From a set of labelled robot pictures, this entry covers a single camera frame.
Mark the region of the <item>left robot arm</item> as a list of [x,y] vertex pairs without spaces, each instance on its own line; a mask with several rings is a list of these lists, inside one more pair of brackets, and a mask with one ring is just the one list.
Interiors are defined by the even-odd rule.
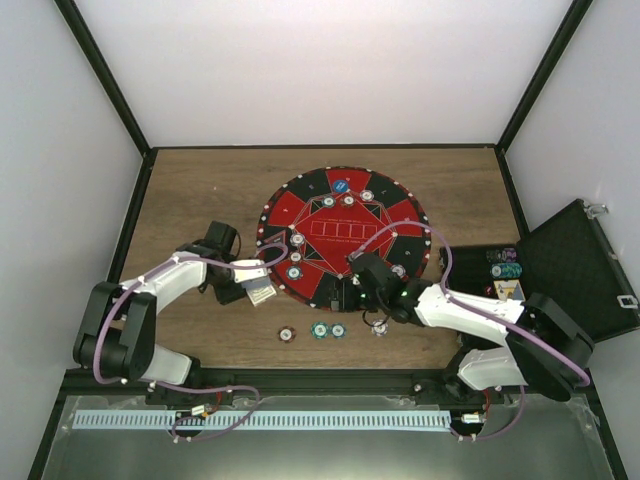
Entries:
[[169,384],[181,403],[196,402],[204,379],[200,361],[156,343],[158,314],[184,293],[211,287],[221,305],[246,296],[227,266],[239,259],[237,230],[213,221],[205,236],[181,245],[151,271],[121,283],[101,282],[91,291],[73,347],[73,359],[99,382],[123,380]]

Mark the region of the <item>blue round blind button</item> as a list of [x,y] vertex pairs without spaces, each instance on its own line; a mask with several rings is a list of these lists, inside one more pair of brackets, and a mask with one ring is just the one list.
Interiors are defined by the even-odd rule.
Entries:
[[332,184],[332,191],[336,194],[344,194],[349,191],[349,182],[346,179],[335,180]]

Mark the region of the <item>teal poker chip stack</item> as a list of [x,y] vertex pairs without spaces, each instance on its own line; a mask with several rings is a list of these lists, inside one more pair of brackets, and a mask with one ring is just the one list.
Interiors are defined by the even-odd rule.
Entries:
[[315,322],[310,332],[315,339],[324,339],[330,333],[330,328],[325,322]]

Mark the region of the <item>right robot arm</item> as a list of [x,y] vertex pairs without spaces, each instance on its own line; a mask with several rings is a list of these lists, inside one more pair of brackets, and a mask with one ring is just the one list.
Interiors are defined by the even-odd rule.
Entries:
[[363,277],[333,280],[323,296],[333,311],[380,310],[419,327],[456,331],[477,340],[462,348],[444,378],[458,403],[479,390],[528,386],[556,401],[590,384],[587,365],[594,342],[553,299],[495,300],[442,289],[424,279],[392,277],[384,284]]

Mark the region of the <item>brown poker chip stack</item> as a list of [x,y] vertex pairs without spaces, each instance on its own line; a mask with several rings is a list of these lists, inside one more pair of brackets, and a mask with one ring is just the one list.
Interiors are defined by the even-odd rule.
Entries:
[[289,343],[295,339],[296,331],[292,327],[282,327],[278,331],[278,339],[282,342]]

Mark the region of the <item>blue playing card deck box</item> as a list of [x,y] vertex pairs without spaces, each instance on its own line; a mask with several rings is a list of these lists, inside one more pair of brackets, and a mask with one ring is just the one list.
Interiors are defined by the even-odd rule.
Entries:
[[246,292],[250,302],[254,307],[265,303],[267,300],[277,295],[277,291],[273,285],[250,288],[247,289]]

